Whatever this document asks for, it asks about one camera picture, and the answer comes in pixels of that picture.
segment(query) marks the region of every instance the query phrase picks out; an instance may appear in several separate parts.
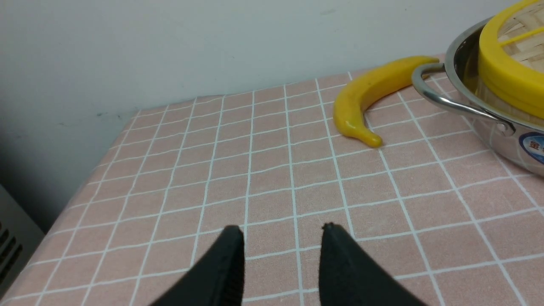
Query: gray wall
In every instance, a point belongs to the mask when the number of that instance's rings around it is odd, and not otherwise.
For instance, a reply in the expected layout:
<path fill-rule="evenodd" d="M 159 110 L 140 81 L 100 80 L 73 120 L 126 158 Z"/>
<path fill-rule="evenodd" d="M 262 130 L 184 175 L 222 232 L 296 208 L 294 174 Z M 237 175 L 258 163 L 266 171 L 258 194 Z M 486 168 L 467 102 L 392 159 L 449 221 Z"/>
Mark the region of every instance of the gray wall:
<path fill-rule="evenodd" d="M 138 108 L 440 53 L 513 2 L 0 0 L 1 183 L 47 229 Z"/>

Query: countertop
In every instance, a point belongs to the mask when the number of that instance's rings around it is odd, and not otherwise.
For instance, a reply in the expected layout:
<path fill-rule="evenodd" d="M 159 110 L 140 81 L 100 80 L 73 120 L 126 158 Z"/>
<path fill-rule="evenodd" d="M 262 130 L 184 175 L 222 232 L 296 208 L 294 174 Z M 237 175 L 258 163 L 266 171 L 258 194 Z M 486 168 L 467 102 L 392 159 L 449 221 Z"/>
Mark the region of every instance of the countertop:
<path fill-rule="evenodd" d="M 147 305 L 227 224 L 245 305 L 319 305 L 324 222 L 430 305 L 541 304 L 544 181 L 412 87 L 366 113 L 379 150 L 338 135 L 333 100 L 360 73 L 138 112 L 2 305 Z"/>

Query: blue sticker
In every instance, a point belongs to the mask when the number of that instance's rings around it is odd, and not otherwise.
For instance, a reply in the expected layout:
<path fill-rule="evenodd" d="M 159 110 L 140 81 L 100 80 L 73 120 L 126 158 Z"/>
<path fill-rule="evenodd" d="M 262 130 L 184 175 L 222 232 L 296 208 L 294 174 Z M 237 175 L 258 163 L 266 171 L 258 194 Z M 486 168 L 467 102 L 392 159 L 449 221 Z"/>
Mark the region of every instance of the blue sticker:
<path fill-rule="evenodd" d="M 544 135 L 537 132 L 520 136 L 520 146 L 530 157 L 544 164 Z"/>

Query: banana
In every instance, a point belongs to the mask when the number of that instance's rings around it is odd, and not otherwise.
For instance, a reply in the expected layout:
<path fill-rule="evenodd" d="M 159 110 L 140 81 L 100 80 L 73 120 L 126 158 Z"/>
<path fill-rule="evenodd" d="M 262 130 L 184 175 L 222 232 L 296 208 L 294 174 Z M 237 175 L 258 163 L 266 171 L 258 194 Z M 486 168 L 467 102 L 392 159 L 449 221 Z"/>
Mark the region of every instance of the banana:
<path fill-rule="evenodd" d="M 413 56 L 374 68 L 349 82 L 334 104 L 333 118 L 340 134 L 378 148 L 382 139 L 364 125 L 362 113 L 382 97 L 412 84 L 412 73 L 423 64 L 438 63 L 434 57 Z"/>

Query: metal handle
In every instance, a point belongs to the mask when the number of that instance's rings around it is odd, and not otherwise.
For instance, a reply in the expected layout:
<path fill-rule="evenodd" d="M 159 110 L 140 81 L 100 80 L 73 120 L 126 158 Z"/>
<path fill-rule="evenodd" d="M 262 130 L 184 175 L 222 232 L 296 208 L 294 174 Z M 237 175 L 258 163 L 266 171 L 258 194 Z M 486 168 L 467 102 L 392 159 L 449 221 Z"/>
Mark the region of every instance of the metal handle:
<path fill-rule="evenodd" d="M 443 97 L 436 93 L 430 86 L 423 80 L 423 75 L 445 72 L 446 68 L 444 63 L 425 64 L 416 68 L 412 74 L 412 84 L 416 91 L 424 97 L 426 100 L 436 105 L 441 109 L 445 109 L 458 115 L 464 115 L 467 117 L 485 120 L 497 124 L 497 129 L 505 136 L 512 136 L 516 131 L 511 123 L 501 119 L 493 114 L 486 112 L 483 109 L 475 108 L 469 105 L 457 103 L 446 97 Z"/>

